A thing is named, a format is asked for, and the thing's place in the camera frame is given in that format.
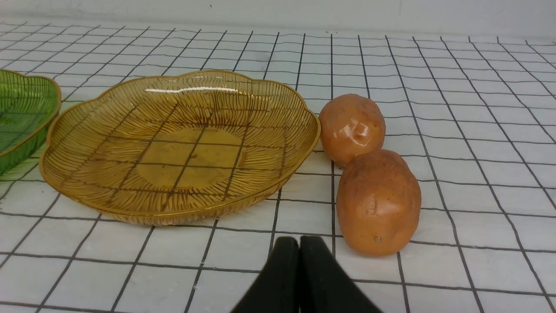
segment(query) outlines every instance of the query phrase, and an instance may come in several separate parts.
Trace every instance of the fake potato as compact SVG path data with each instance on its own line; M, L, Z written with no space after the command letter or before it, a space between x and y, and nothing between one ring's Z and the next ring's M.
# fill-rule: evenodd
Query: fake potato
M364 255L391 255L417 229L421 189L399 154L379 149L356 156L344 169L336 211L348 246Z
M386 124L372 100L355 94L336 97L319 114L326 154L345 167L353 157L382 148Z

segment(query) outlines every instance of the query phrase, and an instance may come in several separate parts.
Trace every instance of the white tiled surface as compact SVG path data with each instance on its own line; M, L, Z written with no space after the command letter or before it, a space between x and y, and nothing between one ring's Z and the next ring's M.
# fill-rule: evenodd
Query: white tiled surface
M2 313L229 312L274 240L303 234L322 236L385 313L554 312L554 42L10 21L0 67L54 78L63 110L121 81L199 69L290 84L317 113L331 97L368 96L386 117L384 147L423 195L412 242L366 258L341 236L341 169L320 144L268 200L156 229L60 196L37 153L0 177Z

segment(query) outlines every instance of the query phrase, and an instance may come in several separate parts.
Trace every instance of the plate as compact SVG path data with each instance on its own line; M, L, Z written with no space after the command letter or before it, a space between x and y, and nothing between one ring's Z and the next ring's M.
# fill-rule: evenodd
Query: plate
M60 97L60 87L49 78L0 70L0 175L44 143Z
M278 82L144 77L60 115L39 168L54 189L120 221L183 224L267 198L319 135L317 116Z

